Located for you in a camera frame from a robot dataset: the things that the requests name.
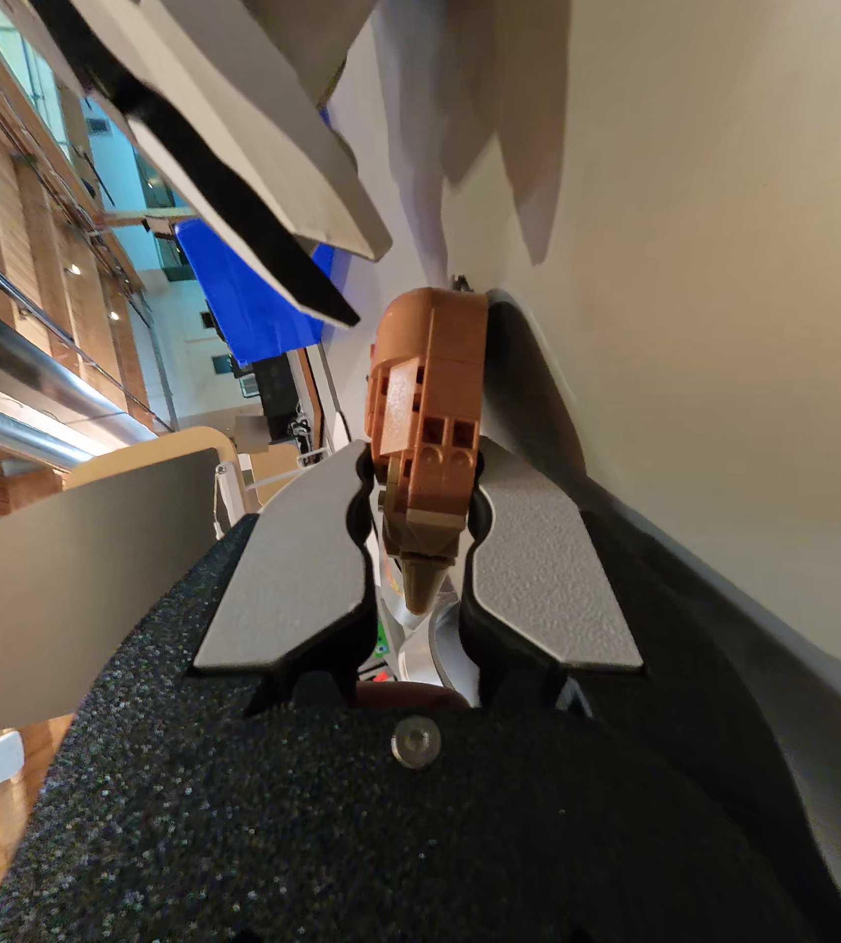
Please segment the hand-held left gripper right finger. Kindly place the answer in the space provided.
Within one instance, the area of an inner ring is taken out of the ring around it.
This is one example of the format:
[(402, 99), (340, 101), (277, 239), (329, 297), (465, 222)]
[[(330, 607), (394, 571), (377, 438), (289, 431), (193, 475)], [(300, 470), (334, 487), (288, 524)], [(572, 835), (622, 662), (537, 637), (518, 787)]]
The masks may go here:
[(467, 559), (466, 600), (558, 666), (642, 668), (578, 505), (520, 456), (487, 437), (479, 445), (485, 536)]

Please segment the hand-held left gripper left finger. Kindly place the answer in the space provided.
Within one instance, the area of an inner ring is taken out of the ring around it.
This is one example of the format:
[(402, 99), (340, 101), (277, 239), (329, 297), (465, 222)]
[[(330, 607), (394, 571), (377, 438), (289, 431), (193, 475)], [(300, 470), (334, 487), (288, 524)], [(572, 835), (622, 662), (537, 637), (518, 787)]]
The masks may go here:
[(356, 676), (377, 636), (370, 448), (353, 441), (261, 510), (193, 667)]

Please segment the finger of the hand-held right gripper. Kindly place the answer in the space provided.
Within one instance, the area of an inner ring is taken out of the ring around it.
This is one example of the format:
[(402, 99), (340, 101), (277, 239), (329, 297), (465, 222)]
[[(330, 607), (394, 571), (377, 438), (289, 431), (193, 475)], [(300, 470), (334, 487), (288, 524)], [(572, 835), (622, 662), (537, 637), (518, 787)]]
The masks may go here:
[(163, 180), (286, 300), (328, 324), (359, 324), (356, 311), (302, 244), (315, 241), (289, 234), (189, 122), (108, 52), (73, 2), (0, 6), (55, 75), (95, 100)]
[(375, 2), (81, 1), (108, 52), (295, 237), (371, 261), (391, 235), (318, 104)]

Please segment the orange toy brick model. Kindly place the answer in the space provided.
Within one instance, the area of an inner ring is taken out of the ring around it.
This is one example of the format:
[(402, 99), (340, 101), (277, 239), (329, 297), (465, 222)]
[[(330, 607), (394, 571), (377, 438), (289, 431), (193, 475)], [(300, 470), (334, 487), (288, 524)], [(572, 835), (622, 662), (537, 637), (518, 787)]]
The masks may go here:
[(403, 604), (433, 607), (467, 526), (479, 459), (489, 300), (422, 288), (397, 297), (370, 349), (364, 426), (382, 543)]

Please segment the blue plastic bin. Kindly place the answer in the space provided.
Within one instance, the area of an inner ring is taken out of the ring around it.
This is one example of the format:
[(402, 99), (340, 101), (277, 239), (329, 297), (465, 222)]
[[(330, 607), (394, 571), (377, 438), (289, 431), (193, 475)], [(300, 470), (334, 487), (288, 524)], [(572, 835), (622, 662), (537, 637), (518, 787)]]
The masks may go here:
[(190, 219), (174, 230), (239, 366), (321, 341), (324, 322), (286, 300), (206, 222)]

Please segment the white rounded object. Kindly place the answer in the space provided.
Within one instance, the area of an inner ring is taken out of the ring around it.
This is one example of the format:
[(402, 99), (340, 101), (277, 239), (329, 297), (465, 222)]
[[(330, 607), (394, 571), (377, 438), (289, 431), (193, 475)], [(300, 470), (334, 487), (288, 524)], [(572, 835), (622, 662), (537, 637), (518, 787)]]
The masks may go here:
[(386, 661), (398, 681), (451, 690), (470, 706), (480, 705), (480, 671), (460, 640), (460, 600), (449, 576), (423, 616), (407, 610), (390, 582), (379, 590), (378, 605), (391, 648)]

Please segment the padded wooden chair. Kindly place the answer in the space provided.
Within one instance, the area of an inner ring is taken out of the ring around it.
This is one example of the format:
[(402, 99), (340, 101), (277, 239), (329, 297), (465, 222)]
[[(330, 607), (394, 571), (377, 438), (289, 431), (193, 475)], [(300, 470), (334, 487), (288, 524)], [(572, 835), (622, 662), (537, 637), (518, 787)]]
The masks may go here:
[(154, 605), (246, 513), (200, 426), (96, 456), (0, 522), (0, 731), (73, 713)]

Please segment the silver ventilation duct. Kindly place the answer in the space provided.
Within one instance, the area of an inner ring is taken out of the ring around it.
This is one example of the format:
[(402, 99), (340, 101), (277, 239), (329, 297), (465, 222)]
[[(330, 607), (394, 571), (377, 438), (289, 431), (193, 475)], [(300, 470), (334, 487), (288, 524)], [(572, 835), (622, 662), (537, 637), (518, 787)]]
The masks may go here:
[(0, 395), (104, 445), (129, 446), (156, 438), (152, 429), (1, 319)]
[(7, 397), (2, 399), (15, 409), (13, 415), (0, 409), (0, 452), (59, 472), (70, 472), (112, 451), (108, 445), (45, 410)]

